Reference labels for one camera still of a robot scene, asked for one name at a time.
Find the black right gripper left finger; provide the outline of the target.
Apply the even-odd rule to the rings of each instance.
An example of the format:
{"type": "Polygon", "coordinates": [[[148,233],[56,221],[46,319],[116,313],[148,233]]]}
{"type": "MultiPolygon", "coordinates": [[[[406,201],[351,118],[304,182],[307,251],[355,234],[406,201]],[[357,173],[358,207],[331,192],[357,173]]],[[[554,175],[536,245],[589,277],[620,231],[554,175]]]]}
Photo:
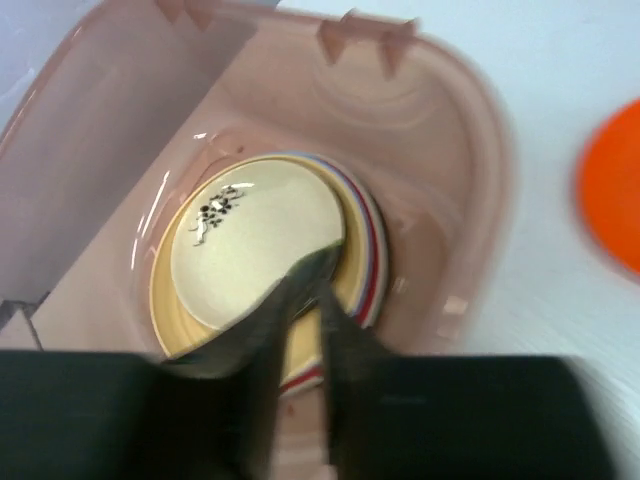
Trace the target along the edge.
{"type": "Polygon", "coordinates": [[[241,321],[176,359],[1,354],[5,479],[264,479],[287,336],[330,276],[309,253],[241,321]]]}

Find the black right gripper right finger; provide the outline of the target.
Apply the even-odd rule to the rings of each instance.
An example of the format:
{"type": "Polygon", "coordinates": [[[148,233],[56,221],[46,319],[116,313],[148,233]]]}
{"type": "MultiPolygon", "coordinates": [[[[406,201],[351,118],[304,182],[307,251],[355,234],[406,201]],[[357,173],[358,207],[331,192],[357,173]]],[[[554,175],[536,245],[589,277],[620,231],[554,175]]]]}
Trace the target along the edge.
{"type": "Polygon", "coordinates": [[[616,479],[619,467],[572,360],[408,355],[340,306],[339,253],[314,255],[326,460],[340,479],[616,479]]]}

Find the beige peach plate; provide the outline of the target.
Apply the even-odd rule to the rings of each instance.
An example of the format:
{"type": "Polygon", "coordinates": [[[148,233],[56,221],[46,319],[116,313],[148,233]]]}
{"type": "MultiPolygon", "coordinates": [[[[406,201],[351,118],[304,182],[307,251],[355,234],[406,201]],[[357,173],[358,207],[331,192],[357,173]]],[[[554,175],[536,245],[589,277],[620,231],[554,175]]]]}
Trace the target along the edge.
{"type": "Polygon", "coordinates": [[[334,291],[352,315],[364,317],[372,285],[375,237],[372,231],[369,195],[364,184],[349,170],[322,158],[289,153],[265,155],[241,161],[210,176],[178,209],[169,222],[157,248],[149,280],[149,309],[156,335],[164,352],[177,357],[222,333],[202,325],[183,307],[171,275],[171,251],[175,231],[184,211],[206,184],[219,175],[246,162],[284,159],[299,163],[320,175],[334,190],[342,206],[346,236],[333,246],[337,257],[329,265],[334,291]]]}

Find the orange plastic plate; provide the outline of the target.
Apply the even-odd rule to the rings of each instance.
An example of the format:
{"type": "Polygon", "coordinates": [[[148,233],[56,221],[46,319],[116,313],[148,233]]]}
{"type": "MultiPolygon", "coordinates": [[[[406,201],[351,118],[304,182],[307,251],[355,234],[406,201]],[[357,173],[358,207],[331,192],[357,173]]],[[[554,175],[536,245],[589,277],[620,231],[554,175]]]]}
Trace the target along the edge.
{"type": "Polygon", "coordinates": [[[639,101],[593,133],[576,169],[576,206],[586,231],[617,264],[639,273],[639,101]]]}

